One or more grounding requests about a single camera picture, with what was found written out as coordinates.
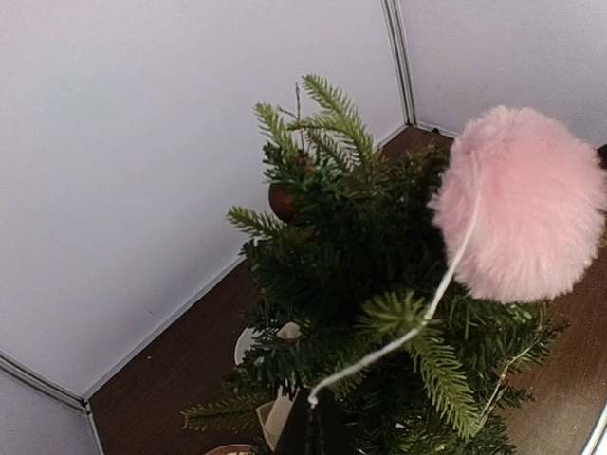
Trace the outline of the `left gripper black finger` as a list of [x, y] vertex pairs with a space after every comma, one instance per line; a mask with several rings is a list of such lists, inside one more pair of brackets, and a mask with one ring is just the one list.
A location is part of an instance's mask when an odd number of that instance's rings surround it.
[[352, 455], [356, 453], [349, 428], [334, 398], [323, 389], [319, 403], [308, 403], [310, 389], [300, 391], [274, 449], [276, 455]]

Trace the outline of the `beige bow ornament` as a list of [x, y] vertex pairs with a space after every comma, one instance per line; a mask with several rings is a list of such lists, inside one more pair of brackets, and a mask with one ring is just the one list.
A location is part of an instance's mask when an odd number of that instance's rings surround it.
[[[277, 332], [277, 337], [285, 340], [294, 340], [300, 335], [301, 328], [295, 322], [287, 323]], [[267, 402], [256, 409], [264, 439], [272, 452], [276, 449], [293, 404], [294, 400], [280, 388], [272, 402]]]

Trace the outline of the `small green christmas tree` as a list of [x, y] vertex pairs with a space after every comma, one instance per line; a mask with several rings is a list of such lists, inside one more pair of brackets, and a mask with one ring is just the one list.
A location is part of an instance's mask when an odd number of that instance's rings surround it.
[[[303, 389], [398, 338], [424, 312], [432, 290], [409, 281], [440, 280], [442, 246], [423, 234], [409, 246], [412, 197], [427, 198], [439, 179], [421, 165], [447, 166], [438, 147], [391, 159], [373, 142], [357, 106], [325, 77], [303, 78], [319, 111], [255, 106], [266, 177], [293, 197], [291, 223], [274, 213], [233, 207], [245, 232], [242, 253], [261, 298], [251, 312], [260, 345], [228, 376], [231, 397], [183, 413], [188, 429], [250, 428], [256, 409], [282, 388]], [[295, 322], [301, 335], [277, 337]], [[429, 332], [411, 345], [327, 388], [351, 433], [355, 454], [512, 454], [502, 408], [531, 400], [507, 382], [541, 362], [562, 331], [544, 303], [506, 306], [446, 292]]]

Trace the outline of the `red bauble ornament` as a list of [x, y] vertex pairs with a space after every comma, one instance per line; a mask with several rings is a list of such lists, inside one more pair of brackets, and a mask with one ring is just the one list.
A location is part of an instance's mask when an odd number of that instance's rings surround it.
[[268, 187], [268, 203], [274, 215], [285, 223], [296, 219], [297, 211], [293, 206], [293, 197], [278, 183]]

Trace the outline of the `pink ornament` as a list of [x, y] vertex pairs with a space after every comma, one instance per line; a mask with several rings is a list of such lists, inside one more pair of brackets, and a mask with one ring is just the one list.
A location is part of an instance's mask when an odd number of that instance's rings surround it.
[[442, 246], [446, 269], [413, 284], [432, 299], [412, 326], [390, 343], [321, 382], [327, 389], [411, 345], [429, 332], [452, 282], [466, 296], [506, 306], [552, 300], [568, 293], [595, 259], [606, 221], [606, 172], [598, 153], [558, 121], [529, 109], [497, 106], [470, 121], [452, 143], [427, 198], [407, 204], [409, 246], [423, 234]]

